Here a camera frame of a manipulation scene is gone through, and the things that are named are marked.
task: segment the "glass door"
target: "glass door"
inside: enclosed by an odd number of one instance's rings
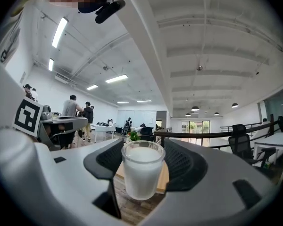
[[[182,133],[202,134],[210,132],[209,121],[183,121]],[[209,138],[182,138],[182,141],[209,146]]]

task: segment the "white ceiling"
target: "white ceiling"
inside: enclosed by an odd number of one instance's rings
[[[45,0],[36,0],[33,6],[33,57],[37,66],[47,69],[52,58],[54,71],[69,78],[72,86],[116,105],[117,101],[137,105],[136,101],[143,99],[164,104],[145,60],[116,15],[96,24],[94,13],[78,13],[75,8],[55,6]],[[58,48],[54,48],[51,43],[62,17],[69,22]],[[105,82],[123,74],[128,79]],[[99,87],[87,91],[93,84]]]
[[[37,0],[37,63],[52,57],[78,88],[97,84],[90,93],[112,103],[151,99],[173,117],[193,105],[199,116],[222,116],[234,102],[248,105],[283,87],[283,28],[263,0],[125,1],[117,16],[96,24],[95,14]],[[51,42],[63,16],[69,23],[57,50]],[[126,81],[104,82],[124,73]]]
[[[262,0],[148,1],[166,45],[174,117],[193,105],[211,117],[254,102],[247,85],[259,83],[257,71],[270,80],[266,72],[283,57],[283,28]]]

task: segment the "desk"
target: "desk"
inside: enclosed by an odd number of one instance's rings
[[[96,124],[90,124],[91,129],[95,129],[95,138],[94,138],[94,142],[96,142],[96,137],[98,135],[98,132],[107,132],[107,131],[111,131],[112,132],[112,138],[113,139],[113,135],[114,132],[116,131],[114,126],[99,126]]]
[[[275,161],[276,161],[278,150],[283,150],[283,133],[276,133],[270,137],[256,140],[254,145],[254,159],[257,159],[258,147],[265,147],[265,148],[275,147],[276,149]],[[280,181],[282,180],[283,180],[283,172],[280,177]]]

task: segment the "glass of milk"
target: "glass of milk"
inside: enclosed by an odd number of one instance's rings
[[[125,187],[128,195],[146,200],[156,192],[166,152],[150,141],[133,141],[122,148]]]

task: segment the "black mesh chair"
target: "black mesh chair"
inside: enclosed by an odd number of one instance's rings
[[[153,128],[154,127],[144,127],[141,129],[140,138],[142,141],[154,141]]]
[[[278,117],[278,125],[279,125],[281,132],[283,132],[283,116]]]
[[[257,157],[260,157],[264,153],[263,158],[253,159],[253,151],[250,147],[250,136],[246,134],[246,128],[244,125],[233,125],[232,136],[228,138],[228,142],[231,146],[233,154],[244,159],[248,164],[252,165],[257,162],[262,162],[261,167],[255,167],[260,172],[268,176],[269,178],[273,177],[271,170],[264,168],[265,162],[267,159],[275,153],[275,148],[262,148],[261,152],[258,153]]]

